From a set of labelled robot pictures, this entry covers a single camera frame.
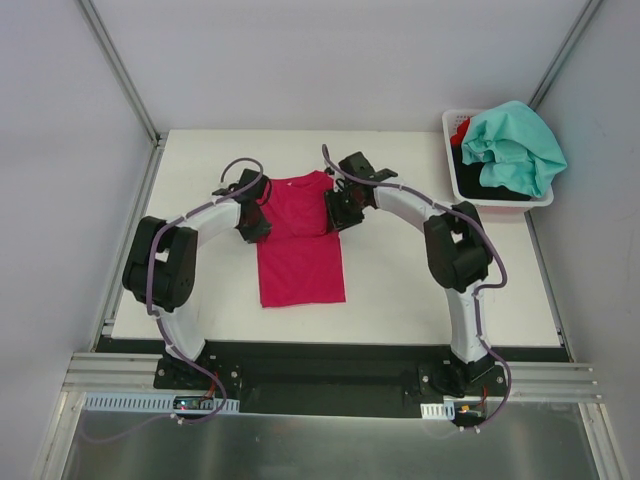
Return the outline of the teal t shirt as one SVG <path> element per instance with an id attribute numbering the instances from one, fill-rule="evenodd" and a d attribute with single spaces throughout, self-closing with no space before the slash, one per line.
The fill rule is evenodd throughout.
<path id="1" fill-rule="evenodd" d="M 509 101 L 473 116 L 460 142 L 462 163 L 479 184 L 543 197 L 568 163 L 551 129 L 528 105 Z"/>

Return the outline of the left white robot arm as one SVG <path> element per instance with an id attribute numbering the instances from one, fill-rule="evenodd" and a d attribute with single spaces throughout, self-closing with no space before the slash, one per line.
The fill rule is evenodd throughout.
<path id="1" fill-rule="evenodd" d="M 271 189 L 269 177 L 246 168 L 237 182 L 214 191 L 203 205 L 172 220 L 146 216 L 137 225 L 122 284 L 156 321 L 167 353 L 181 360 L 176 375 L 188 388 L 204 387 L 212 369 L 200 357 L 206 341 L 191 299 L 198 250 L 230 230 L 249 244 L 266 240 L 272 225 L 262 207 Z"/>

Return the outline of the magenta t shirt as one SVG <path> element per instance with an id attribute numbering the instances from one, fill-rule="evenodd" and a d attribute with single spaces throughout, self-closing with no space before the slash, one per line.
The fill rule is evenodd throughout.
<path id="1" fill-rule="evenodd" d="M 261 207 L 271 231 L 257 246 L 260 303 L 284 308 L 346 301 L 339 234 L 328 230 L 322 171 L 274 179 Z"/>

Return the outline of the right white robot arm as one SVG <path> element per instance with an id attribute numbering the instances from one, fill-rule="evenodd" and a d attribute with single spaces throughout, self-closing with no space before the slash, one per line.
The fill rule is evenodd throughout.
<path id="1" fill-rule="evenodd" d="M 335 164 L 323 150 L 334 186 L 324 194 L 328 226 L 343 231 L 359 225 L 368 207 L 395 215 L 424 235 L 427 266 L 445 290 L 451 319 L 449 360 L 430 374 L 437 392 L 461 398 L 486 381 L 494 360 L 483 344 L 484 313 L 477 289 L 493 255 L 478 213 L 470 203 L 440 204 L 400 183 L 390 169 L 375 170 L 363 153 Z"/>

